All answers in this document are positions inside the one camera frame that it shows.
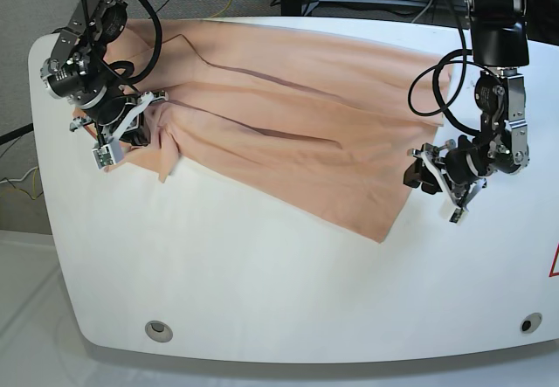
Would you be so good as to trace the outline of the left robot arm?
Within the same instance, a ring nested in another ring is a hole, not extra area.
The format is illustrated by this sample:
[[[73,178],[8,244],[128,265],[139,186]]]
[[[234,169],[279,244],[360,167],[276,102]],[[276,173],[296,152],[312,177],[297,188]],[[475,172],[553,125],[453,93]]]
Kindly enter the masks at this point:
[[[454,207],[454,224],[489,176],[497,171],[515,174],[529,164],[526,93],[519,71],[529,63],[527,6],[527,0],[466,0],[471,36],[462,37],[458,50],[427,70],[438,105],[433,113],[442,114],[461,134],[441,146],[425,143],[410,150],[414,162],[403,183],[427,194],[445,194]],[[474,88],[480,110],[477,129],[458,121],[450,110],[452,102],[442,96],[439,78],[453,63],[480,69]]]

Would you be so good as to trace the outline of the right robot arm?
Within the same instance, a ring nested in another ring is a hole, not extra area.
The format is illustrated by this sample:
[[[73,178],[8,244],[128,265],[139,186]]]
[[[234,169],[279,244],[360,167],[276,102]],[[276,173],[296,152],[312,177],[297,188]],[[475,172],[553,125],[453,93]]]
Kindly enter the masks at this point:
[[[67,98],[85,113],[73,128],[93,125],[97,148],[110,143],[148,144],[145,108],[155,96],[141,94],[137,84],[155,68],[162,49],[162,25],[148,0],[137,0],[155,29],[155,45],[147,65],[137,73],[132,62],[107,63],[107,47],[124,31],[128,21],[126,0],[79,0],[68,25],[40,71],[50,94]]]

